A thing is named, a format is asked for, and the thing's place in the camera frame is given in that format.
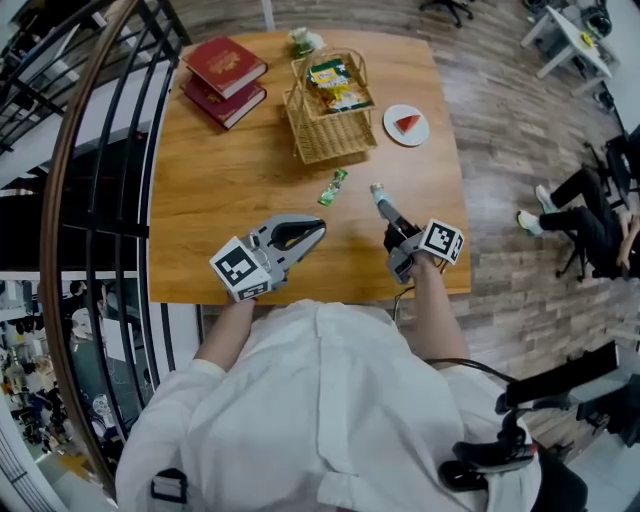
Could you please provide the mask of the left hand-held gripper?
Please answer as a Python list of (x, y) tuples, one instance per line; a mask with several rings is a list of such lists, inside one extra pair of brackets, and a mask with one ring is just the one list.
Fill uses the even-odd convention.
[[(277, 214), (244, 237), (230, 239), (209, 263), (235, 302), (256, 299), (280, 287), (291, 267), (325, 234), (326, 223), (319, 217)], [(286, 245), (286, 250), (277, 245)]]

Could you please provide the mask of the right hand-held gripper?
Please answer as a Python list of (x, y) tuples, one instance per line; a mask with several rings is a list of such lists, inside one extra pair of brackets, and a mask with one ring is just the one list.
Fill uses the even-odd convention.
[(444, 265), (456, 264), (464, 245), (464, 236), (459, 229), (437, 219), (431, 219), (425, 228), (419, 229), (407, 221), (389, 200), (378, 198), (376, 206), (381, 217), (388, 222), (384, 238), (388, 252), (387, 268), (397, 283), (409, 281), (415, 253), (429, 253)]

